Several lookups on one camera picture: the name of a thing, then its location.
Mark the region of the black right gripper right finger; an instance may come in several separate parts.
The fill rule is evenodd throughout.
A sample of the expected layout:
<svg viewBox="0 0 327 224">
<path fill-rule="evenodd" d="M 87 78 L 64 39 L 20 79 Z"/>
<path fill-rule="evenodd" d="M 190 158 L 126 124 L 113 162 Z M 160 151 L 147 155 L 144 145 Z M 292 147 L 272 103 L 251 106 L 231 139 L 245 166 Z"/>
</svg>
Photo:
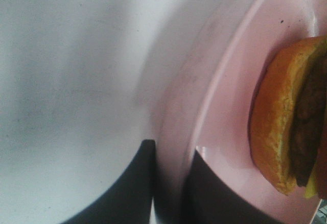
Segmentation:
<svg viewBox="0 0 327 224">
<path fill-rule="evenodd" d="M 232 191 L 195 151 L 186 178 L 181 223 L 280 223 Z"/>
</svg>

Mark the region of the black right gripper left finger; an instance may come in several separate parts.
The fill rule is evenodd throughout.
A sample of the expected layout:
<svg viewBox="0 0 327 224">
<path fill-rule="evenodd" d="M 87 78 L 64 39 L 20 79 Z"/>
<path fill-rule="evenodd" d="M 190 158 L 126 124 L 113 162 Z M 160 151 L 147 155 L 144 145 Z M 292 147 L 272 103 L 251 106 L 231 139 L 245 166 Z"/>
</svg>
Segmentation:
<svg viewBox="0 0 327 224">
<path fill-rule="evenodd" d="M 64 223 L 149 223 L 155 189 L 155 141 L 143 140 L 115 183 Z"/>
</svg>

